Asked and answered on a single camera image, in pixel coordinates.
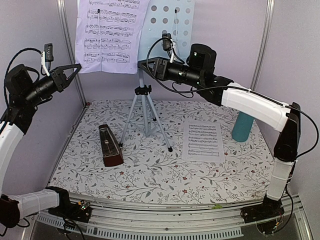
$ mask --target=white paper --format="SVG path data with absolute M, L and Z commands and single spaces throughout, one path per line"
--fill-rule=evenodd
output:
M 137 73 L 140 38 L 149 2 L 78 0 L 75 58 L 82 66 L 80 73 Z
M 224 163 L 225 151 L 220 124 L 202 121 L 185 122 L 182 159 Z

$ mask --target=tripod leg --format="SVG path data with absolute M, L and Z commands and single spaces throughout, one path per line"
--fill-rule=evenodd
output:
M 130 122 L 130 119 L 132 117 L 132 113 L 134 112 L 134 108 L 135 108 L 135 105 L 136 105 L 136 102 L 137 102 L 137 99 L 138 99 L 138 95 L 135 95 L 134 96 L 134 99 L 133 99 L 133 102 L 132 102 L 132 105 L 131 105 L 131 109 L 130 109 L 130 112 L 129 112 L 129 116 L 128 116 L 128 119 L 125 123 L 125 126 L 124 126 L 124 130 L 123 130 L 123 133 L 122 133 L 122 138 L 121 138 L 121 141 L 119 143 L 119 147 L 122 148 L 123 145 L 124 145 L 124 140 L 125 140 L 125 137 L 126 137 L 126 132 L 128 130 L 128 126 L 129 126 L 129 122 Z
M 144 134 L 147 135 L 149 132 L 149 124 L 148 124 L 146 95 L 141 95 L 141 100 L 142 100 L 142 110 L 143 110 L 143 120 L 144 120 Z
M 163 134 L 163 137 L 164 137 L 165 143 L 166 143 L 166 145 L 167 145 L 167 147 L 168 147 L 168 150 L 169 150 L 169 152 L 171 153 L 171 152 L 173 151 L 173 149 L 172 149 L 172 147 L 171 147 L 171 145 L 170 145 L 170 142 L 169 142 L 169 140 L 168 140 L 168 138 L 167 138 L 166 132 L 165 132 L 164 128 L 162 127 L 160 118 L 159 118 L 159 116 L 158 116 L 158 114 L 157 114 L 157 110 L 156 110 L 156 108 L 155 108 L 155 105 L 154 105 L 154 103 L 152 102 L 151 96 L 148 95 L 148 96 L 146 96 L 146 97 L 148 98 L 148 101 L 149 101 L 150 107 L 151 107 L 151 109 L 152 109 L 152 111 L 153 111 L 153 114 L 154 114 L 154 116 L 155 116 L 155 119 L 157 120 L 157 122 L 158 122 L 158 124 L 159 124 L 160 130 L 161 130 L 161 132 L 162 132 L 162 134 Z
M 154 111 L 152 110 L 152 108 L 151 108 L 151 106 L 150 106 L 149 101 L 146 101 L 146 103 L 147 103 L 147 104 L 149 105 L 149 107 L 150 107 L 151 114 L 152 114 L 152 120 L 153 120 L 154 122 L 156 122 L 157 119 L 156 119 L 156 116 L 155 116 L 155 114 L 154 114 Z

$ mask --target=tripod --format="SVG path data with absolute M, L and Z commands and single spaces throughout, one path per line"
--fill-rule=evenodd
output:
M 151 109 L 152 119 L 153 119 L 154 122 L 158 123 L 159 128 L 160 128 L 160 130 L 162 132 L 162 135 L 164 137 L 165 143 L 166 143 L 166 145 L 168 147 L 168 150 L 169 150 L 169 152 L 172 152 L 173 149 L 172 149 L 172 147 L 170 145 L 170 142 L 169 142 L 169 140 L 168 140 L 168 138 L 166 136 L 166 132 L 165 132 L 164 128 L 162 127 L 160 118 L 159 118 L 159 116 L 157 114 L 157 110 L 156 110 L 155 105 L 154 105 L 154 103 L 152 101 L 152 98 L 150 96 L 150 93 L 152 91 L 151 85 L 150 86 L 145 85 L 144 72 L 143 72 L 143 70 L 141 68 L 138 69 L 138 77 L 139 77 L 140 86 L 137 87 L 134 90 L 135 96 L 134 96 L 134 99 L 133 99 L 133 102 L 132 102 L 132 105 L 131 105 L 131 108 L 130 108 L 129 116 L 128 116 L 126 124 L 124 126 L 124 130 L 123 130 L 123 134 L 122 134 L 122 138 L 121 138 L 119 146 L 120 146 L 120 148 L 122 148 L 123 145 L 124 145 L 126 132 L 128 130 L 128 126 L 129 126 L 131 117 L 133 115 L 134 108 L 135 108 L 135 105 L 136 105 L 137 100 L 138 100 L 138 96 L 141 96 L 145 136 L 149 137 L 150 135 L 153 134 L 153 132 L 157 128 L 157 127 L 154 127 L 153 129 L 150 130 L 149 122 L 148 122 L 148 111 L 147 111 L 147 104 L 148 104 L 150 109 Z

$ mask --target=white wall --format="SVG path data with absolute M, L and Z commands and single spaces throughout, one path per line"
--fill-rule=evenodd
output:
M 53 43 L 55 61 L 52 67 L 69 63 L 56 0 L 2 0 L 0 23 L 1 89 L 9 61 L 23 48 L 42 50 L 45 43 Z M 39 70 L 40 62 L 38 53 L 26 52 L 16 59 L 13 66 L 24 63 Z M 5 109 L 1 92 L 1 115 Z M 28 133 L 10 162 L 4 180 L 5 194 L 25 194 L 46 187 L 58 153 L 81 109 L 74 84 L 63 93 L 55 94 L 51 102 L 39 106 Z M 15 236 L 18 232 L 19 229 L 15 228 L 9 230 L 7 239 L 18 239 Z
M 320 1 L 275 1 L 274 18 L 258 91 L 287 103 L 296 102 L 320 126 Z M 273 146 L 278 134 L 261 126 Z M 315 142 L 315 130 L 302 117 L 299 151 Z M 320 236 L 320 148 L 301 157 L 292 192 L 299 193 L 315 239 Z
M 65 1 L 65 4 L 72 42 L 75 42 L 77 0 Z M 206 44 L 217 51 L 215 74 L 231 78 L 246 87 L 250 86 L 258 58 L 266 8 L 267 1 L 195 0 L 191 41 Z M 138 86 L 135 75 L 98 72 L 81 74 L 80 77 L 88 101 L 130 100 Z M 178 94 L 163 89 L 149 77 L 146 77 L 146 82 L 152 84 L 154 99 L 185 100 Z M 194 100 L 201 98 L 196 94 Z

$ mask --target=table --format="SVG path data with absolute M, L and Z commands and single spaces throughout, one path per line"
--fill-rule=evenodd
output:
M 160 131 L 146 138 L 139 130 L 143 115 L 137 107 L 124 141 L 124 164 L 105 167 L 98 127 L 108 124 L 119 140 L 131 104 L 92 102 L 49 185 L 94 198 L 160 205 L 238 203 L 264 197 L 274 159 L 257 123 L 247 142 L 236 142 L 231 131 L 238 112 L 208 102 L 155 101 L 173 152 L 168 152 Z M 225 163 L 182 160 L 186 120 L 220 123 Z

